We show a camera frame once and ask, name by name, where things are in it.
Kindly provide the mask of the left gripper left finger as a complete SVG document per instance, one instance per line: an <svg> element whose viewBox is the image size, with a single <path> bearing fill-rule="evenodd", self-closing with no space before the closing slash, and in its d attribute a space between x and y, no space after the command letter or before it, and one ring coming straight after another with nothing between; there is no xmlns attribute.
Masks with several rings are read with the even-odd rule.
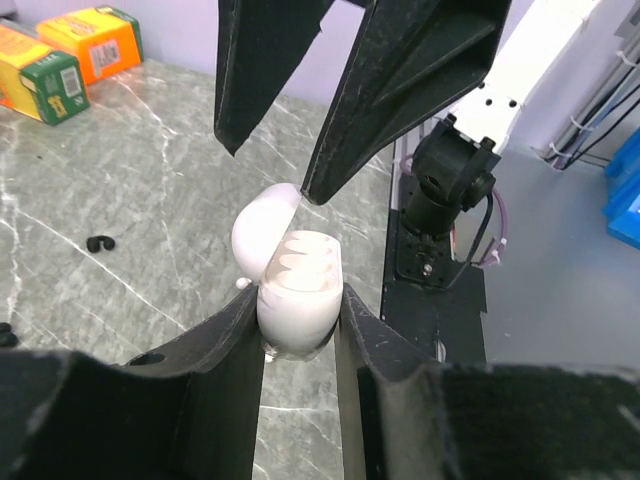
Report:
<svg viewBox="0 0 640 480"><path fill-rule="evenodd" d="M257 291L117 366L1 354L5 479L248 479L262 378Z"/></svg>

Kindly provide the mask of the white earbud charging case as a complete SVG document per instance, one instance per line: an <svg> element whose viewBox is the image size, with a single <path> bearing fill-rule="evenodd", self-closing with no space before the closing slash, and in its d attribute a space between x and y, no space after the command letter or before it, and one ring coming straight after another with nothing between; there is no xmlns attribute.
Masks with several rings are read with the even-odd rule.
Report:
<svg viewBox="0 0 640 480"><path fill-rule="evenodd" d="M279 183L238 214L234 258L258 287L257 321L269 360L310 360L331 339L343 297L341 245L318 231L292 230L299 188Z"/></svg>

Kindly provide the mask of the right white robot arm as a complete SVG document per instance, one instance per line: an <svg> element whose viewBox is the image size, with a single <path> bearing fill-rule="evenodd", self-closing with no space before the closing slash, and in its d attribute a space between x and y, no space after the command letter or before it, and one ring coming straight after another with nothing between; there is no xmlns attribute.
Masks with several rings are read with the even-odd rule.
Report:
<svg viewBox="0 0 640 480"><path fill-rule="evenodd" d="M235 153L320 32L326 1L222 1L214 133ZM240 243L278 242L302 200L331 199L379 150L437 113L500 153L527 101L585 31L594 1L536 1L511 33L507 1L366 1L300 187L273 187L237 217Z"/></svg>

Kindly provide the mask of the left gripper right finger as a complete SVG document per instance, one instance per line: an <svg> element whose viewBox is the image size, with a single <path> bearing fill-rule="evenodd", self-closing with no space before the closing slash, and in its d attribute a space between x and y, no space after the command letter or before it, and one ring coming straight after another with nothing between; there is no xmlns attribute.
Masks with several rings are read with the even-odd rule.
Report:
<svg viewBox="0 0 640 480"><path fill-rule="evenodd" d="M444 365L351 287L335 339L348 479L635 479L629 368Z"/></svg>

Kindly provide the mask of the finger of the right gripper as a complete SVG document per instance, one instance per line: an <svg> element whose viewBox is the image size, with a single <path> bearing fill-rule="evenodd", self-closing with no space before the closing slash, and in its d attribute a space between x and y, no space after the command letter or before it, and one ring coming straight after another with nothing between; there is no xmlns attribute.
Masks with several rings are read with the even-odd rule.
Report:
<svg viewBox="0 0 640 480"><path fill-rule="evenodd" d="M328 202L381 149L487 76L508 1L372 1L301 186Z"/></svg>
<svg viewBox="0 0 640 480"><path fill-rule="evenodd" d="M343 86L368 1L220 1L214 134L234 155L298 68L330 102Z"/></svg>

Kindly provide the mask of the white earbud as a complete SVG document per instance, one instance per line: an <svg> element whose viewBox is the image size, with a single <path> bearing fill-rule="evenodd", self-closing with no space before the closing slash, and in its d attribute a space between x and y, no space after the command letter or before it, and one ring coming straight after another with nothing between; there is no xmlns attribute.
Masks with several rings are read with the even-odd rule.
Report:
<svg viewBox="0 0 640 480"><path fill-rule="evenodd" d="M247 288L251 283L252 281L249 278L238 278L235 282L235 286L242 290Z"/></svg>

